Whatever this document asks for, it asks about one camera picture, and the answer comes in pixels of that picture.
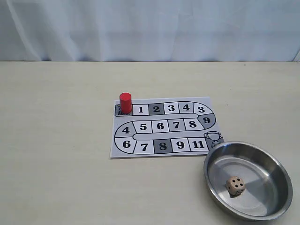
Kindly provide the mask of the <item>red cylinder game piece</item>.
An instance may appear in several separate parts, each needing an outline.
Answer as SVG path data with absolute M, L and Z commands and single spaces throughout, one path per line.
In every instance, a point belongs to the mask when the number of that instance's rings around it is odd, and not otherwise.
M 128 92 L 123 92 L 119 96 L 120 110 L 123 114 L 129 114 L 132 111 L 132 98 Z

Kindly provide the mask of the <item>beige wooden die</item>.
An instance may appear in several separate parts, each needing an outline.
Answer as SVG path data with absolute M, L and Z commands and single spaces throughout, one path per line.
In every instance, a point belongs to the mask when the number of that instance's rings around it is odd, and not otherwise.
M 226 181 L 226 189 L 230 195 L 240 195 L 245 190 L 245 184 L 240 177 L 233 176 Z

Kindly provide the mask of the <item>paper number game board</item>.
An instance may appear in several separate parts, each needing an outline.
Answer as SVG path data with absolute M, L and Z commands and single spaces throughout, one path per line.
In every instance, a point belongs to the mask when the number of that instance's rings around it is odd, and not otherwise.
M 111 158 L 207 155 L 223 142 L 210 97 L 132 100 L 129 114 L 115 101 Z

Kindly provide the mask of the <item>round stainless steel dish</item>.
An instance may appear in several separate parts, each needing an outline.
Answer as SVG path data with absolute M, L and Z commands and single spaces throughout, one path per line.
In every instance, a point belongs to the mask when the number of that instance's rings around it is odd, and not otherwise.
M 247 221 L 279 218 L 293 199 L 292 181 L 282 164 L 264 149 L 247 142 L 230 141 L 209 151 L 203 164 L 207 190 L 226 213 Z M 230 195 L 226 181 L 240 177 L 245 190 Z

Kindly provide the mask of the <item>white background curtain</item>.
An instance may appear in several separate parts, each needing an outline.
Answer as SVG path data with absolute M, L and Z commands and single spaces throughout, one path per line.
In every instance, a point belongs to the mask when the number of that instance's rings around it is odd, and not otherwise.
M 297 0 L 3 0 L 0 58 L 298 61 Z

